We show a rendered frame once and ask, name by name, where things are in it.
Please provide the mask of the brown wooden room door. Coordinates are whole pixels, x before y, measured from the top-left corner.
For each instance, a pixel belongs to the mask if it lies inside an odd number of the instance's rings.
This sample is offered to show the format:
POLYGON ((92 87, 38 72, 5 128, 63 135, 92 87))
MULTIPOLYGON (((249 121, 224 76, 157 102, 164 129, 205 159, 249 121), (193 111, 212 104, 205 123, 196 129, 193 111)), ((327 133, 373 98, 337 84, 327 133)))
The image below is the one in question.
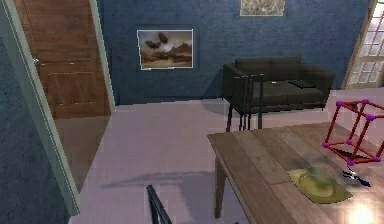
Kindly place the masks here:
POLYGON ((13 0, 55 119, 111 113, 90 0, 13 0))

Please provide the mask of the olive green square plate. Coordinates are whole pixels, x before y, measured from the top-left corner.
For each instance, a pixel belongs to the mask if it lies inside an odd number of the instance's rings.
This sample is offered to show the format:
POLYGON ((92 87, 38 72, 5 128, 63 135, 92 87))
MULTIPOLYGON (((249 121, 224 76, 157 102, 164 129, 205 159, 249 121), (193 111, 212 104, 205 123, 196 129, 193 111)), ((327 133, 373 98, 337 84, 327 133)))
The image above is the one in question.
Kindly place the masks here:
POLYGON ((313 203, 332 204, 352 197, 348 190, 320 168, 289 170, 288 176, 299 191, 313 203))

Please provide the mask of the framed brown landscape picture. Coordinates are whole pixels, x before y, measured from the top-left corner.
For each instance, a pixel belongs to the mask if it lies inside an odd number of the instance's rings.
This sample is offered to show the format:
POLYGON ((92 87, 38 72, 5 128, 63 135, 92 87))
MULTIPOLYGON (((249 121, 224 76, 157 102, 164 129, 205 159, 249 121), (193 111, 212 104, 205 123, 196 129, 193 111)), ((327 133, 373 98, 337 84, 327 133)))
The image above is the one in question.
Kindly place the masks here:
POLYGON ((194 30, 138 30, 141 70, 192 69, 194 30))

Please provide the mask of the red cube frame sculpture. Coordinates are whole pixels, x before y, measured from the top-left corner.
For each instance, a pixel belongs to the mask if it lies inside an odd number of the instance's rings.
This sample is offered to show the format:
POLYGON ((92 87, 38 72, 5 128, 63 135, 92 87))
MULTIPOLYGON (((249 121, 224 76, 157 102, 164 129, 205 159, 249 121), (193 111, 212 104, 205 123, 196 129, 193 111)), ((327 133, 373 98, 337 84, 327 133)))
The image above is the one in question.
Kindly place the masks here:
POLYGON ((366 149, 362 148, 361 144, 370 124, 377 119, 384 119, 384 106, 371 102, 367 98, 362 100, 357 100, 357 101, 337 101, 335 105, 336 105, 336 110, 333 114, 332 121, 330 123, 330 127, 328 129, 326 138, 322 142, 322 147, 335 153, 338 157, 343 159, 348 166, 354 166, 355 164, 370 163, 370 162, 381 162, 382 161, 381 155, 384 152, 384 141, 382 142, 381 146, 379 147, 378 151, 375 154, 372 154, 371 152, 368 152, 366 149), (380 109, 381 111, 383 111, 383 114, 366 113, 365 112, 366 106, 372 106, 376 109, 380 109), (336 119, 338 117, 338 114, 341 108, 344 108, 353 113, 356 113, 357 117, 354 121, 352 130, 349 136, 345 140, 340 142, 330 142, 330 137, 335 127, 336 119), (364 120, 363 129, 360 135, 358 136, 357 140, 353 141, 353 137, 355 136, 357 125, 359 124, 361 119, 364 120), (353 148, 353 151, 342 153, 340 150, 336 149, 336 146, 338 145, 351 146, 353 148))

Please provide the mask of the white paned window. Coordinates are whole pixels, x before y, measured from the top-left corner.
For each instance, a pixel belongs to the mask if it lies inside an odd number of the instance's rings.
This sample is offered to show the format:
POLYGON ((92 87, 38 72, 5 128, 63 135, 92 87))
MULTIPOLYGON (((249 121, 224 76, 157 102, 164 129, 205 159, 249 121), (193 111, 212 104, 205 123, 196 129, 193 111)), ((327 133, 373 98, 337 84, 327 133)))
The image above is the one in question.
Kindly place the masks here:
POLYGON ((342 89, 380 88, 384 84, 384 0, 370 0, 342 89))

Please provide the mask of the dark book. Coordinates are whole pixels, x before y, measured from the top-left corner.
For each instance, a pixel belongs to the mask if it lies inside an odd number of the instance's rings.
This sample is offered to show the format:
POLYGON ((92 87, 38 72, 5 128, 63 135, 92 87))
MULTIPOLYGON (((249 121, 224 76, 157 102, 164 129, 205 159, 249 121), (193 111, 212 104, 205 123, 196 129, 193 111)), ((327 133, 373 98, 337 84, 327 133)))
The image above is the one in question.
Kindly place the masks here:
POLYGON ((292 80, 290 81, 290 84, 298 87, 298 88, 301 88, 301 89, 304 89, 304 88, 315 88, 315 85, 313 84, 310 84, 304 80, 292 80))

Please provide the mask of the black metal chair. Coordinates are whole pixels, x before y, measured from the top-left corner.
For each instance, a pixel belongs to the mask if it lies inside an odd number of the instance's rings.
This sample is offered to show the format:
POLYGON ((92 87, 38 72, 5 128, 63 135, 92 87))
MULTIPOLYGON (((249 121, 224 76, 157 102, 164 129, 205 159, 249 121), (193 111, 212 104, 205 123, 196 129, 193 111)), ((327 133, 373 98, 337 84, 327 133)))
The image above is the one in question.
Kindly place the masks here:
POLYGON ((229 132, 231 130, 231 122, 232 122, 232 113, 235 109, 234 104, 234 96, 235 96, 235 85, 237 83, 242 84, 241 88, 241 99, 237 109, 237 112, 240 116, 239 118, 239 131, 249 130, 251 128, 251 118, 252 118, 252 99, 254 93, 255 80, 259 82, 259 103, 258 103, 258 111, 257 111, 257 128, 261 129, 263 127, 262 124, 262 114, 263 114, 263 99, 264 99, 264 75, 263 74, 253 74, 253 75, 244 75, 233 78, 232 84, 232 96, 230 97, 229 104, 229 112, 227 118, 227 127, 226 131, 229 132))

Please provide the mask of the brown wooden table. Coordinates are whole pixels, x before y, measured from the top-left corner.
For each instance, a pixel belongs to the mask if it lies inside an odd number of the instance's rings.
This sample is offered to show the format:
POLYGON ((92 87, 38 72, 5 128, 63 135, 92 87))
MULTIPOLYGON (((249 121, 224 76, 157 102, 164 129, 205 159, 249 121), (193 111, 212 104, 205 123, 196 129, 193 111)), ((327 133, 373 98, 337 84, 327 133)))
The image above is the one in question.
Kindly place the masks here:
POLYGON ((384 160, 353 170, 370 182, 345 178, 346 163, 321 143, 327 122, 210 134, 216 154, 215 216, 221 216, 224 183, 229 182, 249 224, 384 224, 384 160), (288 172, 325 170, 353 197, 316 204, 292 183, 288 172))

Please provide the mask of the dark brown sofa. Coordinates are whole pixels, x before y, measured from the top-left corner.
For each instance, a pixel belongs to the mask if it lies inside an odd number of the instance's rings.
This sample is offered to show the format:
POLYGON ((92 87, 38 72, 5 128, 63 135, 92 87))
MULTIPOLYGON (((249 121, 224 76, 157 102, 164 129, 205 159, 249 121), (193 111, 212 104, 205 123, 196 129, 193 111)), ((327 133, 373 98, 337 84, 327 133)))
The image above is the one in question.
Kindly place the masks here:
MULTIPOLYGON (((233 78, 264 75, 263 113, 324 108, 333 85, 335 73, 302 62, 300 57, 236 59, 223 65, 222 97, 230 103, 233 78), (315 88, 298 88, 292 80, 304 80, 315 88)), ((237 111, 242 84, 235 85, 234 104, 237 111)), ((257 114, 259 82, 255 80, 252 114, 257 114)))

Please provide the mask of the framed beige picture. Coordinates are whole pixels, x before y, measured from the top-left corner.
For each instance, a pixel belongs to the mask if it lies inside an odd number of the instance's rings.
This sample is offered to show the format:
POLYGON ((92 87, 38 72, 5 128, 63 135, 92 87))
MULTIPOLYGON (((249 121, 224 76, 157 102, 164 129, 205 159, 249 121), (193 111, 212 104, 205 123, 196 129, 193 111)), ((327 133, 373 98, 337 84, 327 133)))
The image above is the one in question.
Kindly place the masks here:
POLYGON ((241 16, 283 16, 286 0, 240 0, 241 16))

